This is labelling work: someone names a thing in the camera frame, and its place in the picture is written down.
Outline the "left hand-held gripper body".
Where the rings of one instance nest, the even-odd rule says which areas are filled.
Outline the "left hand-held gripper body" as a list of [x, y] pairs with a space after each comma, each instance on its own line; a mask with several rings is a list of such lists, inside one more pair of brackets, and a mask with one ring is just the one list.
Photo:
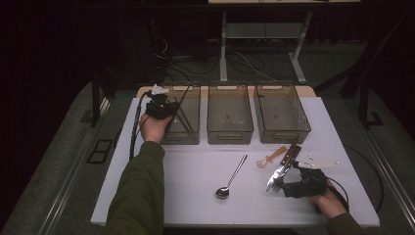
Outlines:
[[166, 101], [168, 88], [163, 88], [158, 85], [154, 85], [152, 90], [147, 93], [150, 98], [150, 102], [146, 104], [146, 114], [155, 119], [166, 118]]

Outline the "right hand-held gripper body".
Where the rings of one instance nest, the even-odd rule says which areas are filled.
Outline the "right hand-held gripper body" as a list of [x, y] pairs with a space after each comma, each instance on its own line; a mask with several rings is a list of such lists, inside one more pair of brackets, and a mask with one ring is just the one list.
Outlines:
[[300, 181], [284, 183], [284, 195], [292, 198], [311, 197], [323, 194], [329, 188], [327, 176], [322, 171], [326, 167], [338, 166], [340, 163], [308, 155], [300, 162]]

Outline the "dark brown chopstick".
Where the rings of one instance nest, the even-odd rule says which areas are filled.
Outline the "dark brown chopstick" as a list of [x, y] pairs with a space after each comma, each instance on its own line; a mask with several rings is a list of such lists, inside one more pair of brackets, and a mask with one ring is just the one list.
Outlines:
[[194, 131], [193, 126], [191, 125], [191, 122], [189, 121], [187, 114], [185, 113], [184, 109], [181, 106], [182, 102], [183, 102], [183, 99], [180, 99], [178, 101], [178, 111], [176, 115], [179, 117], [179, 120], [181, 121], [186, 131], [193, 132]]
[[180, 122], [182, 123], [183, 127], [185, 128], [185, 130], [190, 133], [192, 131], [192, 126], [190, 125], [184, 111], [180, 111], [178, 110], [178, 112], [176, 113], [177, 117], [179, 118]]

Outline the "wooden handled fork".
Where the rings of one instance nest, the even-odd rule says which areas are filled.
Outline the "wooden handled fork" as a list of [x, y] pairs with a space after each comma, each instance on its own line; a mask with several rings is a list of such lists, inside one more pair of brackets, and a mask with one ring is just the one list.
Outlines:
[[301, 146], [298, 145], [292, 145], [283, 158], [283, 160], [280, 162], [280, 165], [275, 170], [276, 175], [273, 176], [274, 182], [272, 185], [275, 184], [282, 184], [285, 174], [288, 172], [288, 170], [292, 167], [293, 161], [297, 158], [298, 154], [300, 153]]

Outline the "wooden handled knife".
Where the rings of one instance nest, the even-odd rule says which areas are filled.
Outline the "wooden handled knife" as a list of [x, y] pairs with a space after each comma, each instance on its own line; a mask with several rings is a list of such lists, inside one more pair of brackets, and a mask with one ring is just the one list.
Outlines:
[[274, 170], [271, 177], [268, 179], [268, 182], [266, 184], [266, 190], [273, 189], [274, 191], [279, 190], [279, 186], [277, 185], [278, 180], [282, 180], [285, 174], [288, 172], [288, 170], [293, 165], [294, 160], [298, 156], [299, 152], [301, 150], [301, 146], [293, 144], [280, 164], [277, 166], [277, 168]]

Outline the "smoky clear plastic bin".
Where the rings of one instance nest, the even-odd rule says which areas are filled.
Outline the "smoky clear plastic bin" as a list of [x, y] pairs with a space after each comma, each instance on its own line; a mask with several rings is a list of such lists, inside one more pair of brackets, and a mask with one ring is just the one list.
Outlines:
[[166, 118], [171, 117], [170, 123], [167, 125], [162, 139], [164, 145], [197, 145], [200, 142], [200, 103], [201, 103], [201, 88], [197, 83], [193, 83], [193, 88], [188, 93], [182, 108], [188, 116], [194, 131], [188, 133], [180, 122], [176, 114], [169, 116], [167, 114], [169, 107], [167, 102], [176, 102], [184, 93], [187, 85], [190, 82], [167, 82], [162, 87], [168, 88], [166, 101]]
[[254, 107], [261, 143], [302, 144], [311, 131], [291, 81], [257, 81]]
[[249, 145], [254, 132], [248, 85], [216, 81], [208, 85], [207, 141], [213, 145]]

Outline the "small amber plastic spoon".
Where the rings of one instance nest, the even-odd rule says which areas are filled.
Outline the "small amber plastic spoon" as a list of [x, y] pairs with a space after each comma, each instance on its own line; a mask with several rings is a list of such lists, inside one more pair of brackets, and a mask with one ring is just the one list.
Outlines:
[[270, 156], [267, 156], [265, 159], [263, 160], [259, 160], [256, 162], [256, 165], [260, 168], [265, 168], [268, 164], [271, 164], [277, 157], [279, 157], [280, 155], [282, 155], [283, 153], [285, 153], [287, 151], [287, 147], [286, 146], [282, 146], [279, 149], [277, 149], [273, 154], [271, 154]]

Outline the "metal spoon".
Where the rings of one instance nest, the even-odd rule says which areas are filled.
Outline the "metal spoon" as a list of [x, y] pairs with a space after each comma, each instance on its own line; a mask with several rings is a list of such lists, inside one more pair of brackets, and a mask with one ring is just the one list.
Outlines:
[[229, 181], [227, 182], [227, 184], [216, 190], [215, 197], [217, 199], [224, 200], [224, 199], [227, 199], [229, 197], [230, 185], [232, 184], [233, 180], [235, 179], [236, 175], [240, 171], [241, 167], [243, 166], [243, 164], [245, 163], [247, 158], [248, 158], [247, 155], [243, 155], [243, 157], [241, 158], [240, 162], [238, 163], [236, 169], [234, 170], [234, 172], [231, 175], [231, 177], [230, 177]]

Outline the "person's left hand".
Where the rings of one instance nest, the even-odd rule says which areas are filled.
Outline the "person's left hand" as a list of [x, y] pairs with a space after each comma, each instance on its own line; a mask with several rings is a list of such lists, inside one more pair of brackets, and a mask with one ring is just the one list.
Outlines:
[[156, 119], [146, 114], [140, 117], [140, 132], [144, 141], [152, 141], [160, 143], [167, 125], [170, 123], [171, 117], [165, 119]]

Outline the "person's right hand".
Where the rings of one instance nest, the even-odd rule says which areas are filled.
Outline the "person's right hand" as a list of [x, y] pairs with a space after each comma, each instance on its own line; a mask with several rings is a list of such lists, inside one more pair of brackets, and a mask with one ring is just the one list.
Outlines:
[[308, 201], [312, 206], [317, 206], [327, 219], [346, 213], [346, 208], [330, 189], [326, 189], [323, 194], [309, 197]]

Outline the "black metal stand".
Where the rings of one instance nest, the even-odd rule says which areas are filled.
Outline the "black metal stand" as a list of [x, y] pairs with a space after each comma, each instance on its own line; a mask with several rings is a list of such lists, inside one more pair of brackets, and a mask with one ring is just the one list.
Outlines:
[[101, 117], [101, 104], [105, 98], [113, 98], [117, 90], [117, 81], [109, 70], [96, 71], [92, 75], [92, 122], [94, 127]]
[[368, 118], [369, 92], [377, 92], [403, 126], [415, 129], [415, 9], [374, 16], [368, 26], [367, 46], [346, 70], [314, 87], [317, 92], [343, 81], [340, 94], [359, 96], [358, 119], [364, 126], [378, 124]]

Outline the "white table cover sheet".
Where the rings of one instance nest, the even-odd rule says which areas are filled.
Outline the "white table cover sheet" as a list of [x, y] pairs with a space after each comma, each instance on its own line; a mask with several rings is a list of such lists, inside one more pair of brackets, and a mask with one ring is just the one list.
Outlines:
[[[325, 174], [338, 181], [349, 198], [349, 211], [364, 227], [380, 219], [365, 192], [322, 100], [304, 97], [302, 106], [311, 131], [301, 145], [300, 160], [308, 155], [339, 162]], [[256, 136], [249, 145], [210, 145], [200, 133], [197, 145], [167, 145], [164, 158], [164, 223], [185, 227], [304, 227], [321, 224], [307, 199], [287, 198], [283, 192], [266, 190], [276, 164], [260, 168], [256, 162], [277, 150]], [[243, 155], [245, 163], [230, 185], [227, 199], [215, 192], [229, 181]]]

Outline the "aluminium floor rail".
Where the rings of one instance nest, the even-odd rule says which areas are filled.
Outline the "aluminium floor rail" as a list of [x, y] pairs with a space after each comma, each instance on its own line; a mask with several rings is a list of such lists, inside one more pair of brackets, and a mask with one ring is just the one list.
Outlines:
[[53, 235], [55, 228], [61, 218], [62, 213], [69, 201], [69, 197], [73, 191], [76, 181], [81, 173], [83, 166], [86, 164], [89, 151], [94, 143], [96, 136], [99, 132], [99, 128], [103, 123], [103, 118], [107, 115], [108, 109], [111, 106], [111, 102], [104, 98], [99, 103], [98, 108], [98, 120], [93, 127], [89, 127], [85, 133], [85, 136], [80, 143], [80, 148], [76, 152], [76, 156], [73, 164], [71, 165], [69, 172], [59, 189], [58, 194], [53, 200], [51, 209], [49, 209], [46, 218], [44, 219], [37, 235]]
[[415, 142], [393, 118], [370, 112], [380, 122], [366, 127], [353, 106], [346, 108], [351, 131], [343, 143], [363, 182], [381, 229], [415, 235]]

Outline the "white metal desk frame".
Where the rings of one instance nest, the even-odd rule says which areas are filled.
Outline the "white metal desk frame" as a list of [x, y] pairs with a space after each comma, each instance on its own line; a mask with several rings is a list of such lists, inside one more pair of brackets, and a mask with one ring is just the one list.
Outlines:
[[[299, 62], [301, 47], [305, 41], [316, 7], [340, 7], [342, 4], [358, 4], [360, 0], [207, 0], [210, 7], [224, 7], [221, 12], [221, 35], [219, 54], [219, 79], [228, 80], [226, 43], [228, 39], [295, 39], [296, 47], [288, 53], [289, 61], [299, 83], [306, 83]], [[229, 20], [231, 10], [270, 10], [272, 7], [304, 7], [304, 16], [298, 20], [272, 23], [261, 20], [258, 23], [234, 23]]]

